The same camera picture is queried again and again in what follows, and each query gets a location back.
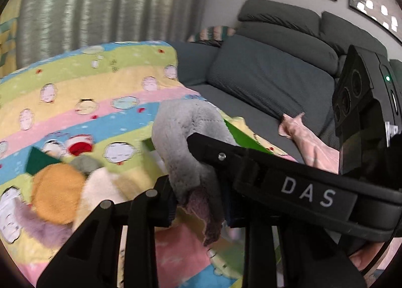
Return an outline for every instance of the sheer curtain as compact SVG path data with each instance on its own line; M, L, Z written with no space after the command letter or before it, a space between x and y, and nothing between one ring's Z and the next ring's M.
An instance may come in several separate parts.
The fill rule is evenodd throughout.
M17 68L82 46L126 40L186 40L204 0L22 0Z

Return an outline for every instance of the curtain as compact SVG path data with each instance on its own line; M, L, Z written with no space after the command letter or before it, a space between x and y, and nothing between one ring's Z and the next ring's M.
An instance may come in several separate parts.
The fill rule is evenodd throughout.
M186 40L203 9L204 0L22 0L17 68L105 42Z

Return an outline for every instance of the gray-green plush object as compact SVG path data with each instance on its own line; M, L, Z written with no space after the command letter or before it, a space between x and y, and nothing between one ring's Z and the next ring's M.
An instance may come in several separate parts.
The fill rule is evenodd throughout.
M205 221L207 246L219 239L224 213L214 168L198 162L188 150L187 138L193 133L236 145L222 116L209 102L161 102L152 126L152 142L165 163L179 204Z
M95 170L103 168L103 165L100 161L88 155L79 155L73 159L70 164L76 170L82 172L85 177L88 177Z

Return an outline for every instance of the black device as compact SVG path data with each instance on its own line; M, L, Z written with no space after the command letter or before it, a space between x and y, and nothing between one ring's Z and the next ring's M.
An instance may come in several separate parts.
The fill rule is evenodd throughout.
M197 133L188 138L192 155L216 170L228 225L246 227L243 288L276 287L273 226L286 287L366 286L365 271L348 255L369 242L384 242L384 251L398 233L400 100L388 61L351 46L332 100L342 146L339 175ZM52 259L37 288L115 287L123 225L124 287L158 287L153 227L168 227L175 211L168 176L132 202L103 201ZM326 230L342 235L338 244Z

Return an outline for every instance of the gray couch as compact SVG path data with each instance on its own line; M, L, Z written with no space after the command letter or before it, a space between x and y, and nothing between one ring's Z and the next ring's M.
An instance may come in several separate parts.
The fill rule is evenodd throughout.
M353 44L387 56L384 45L331 13L267 0L246 1L238 20L221 48L171 43L179 80L300 162L293 142L278 135L283 113L305 112L304 124L338 149L331 98L347 50ZM391 64L402 74L402 63Z

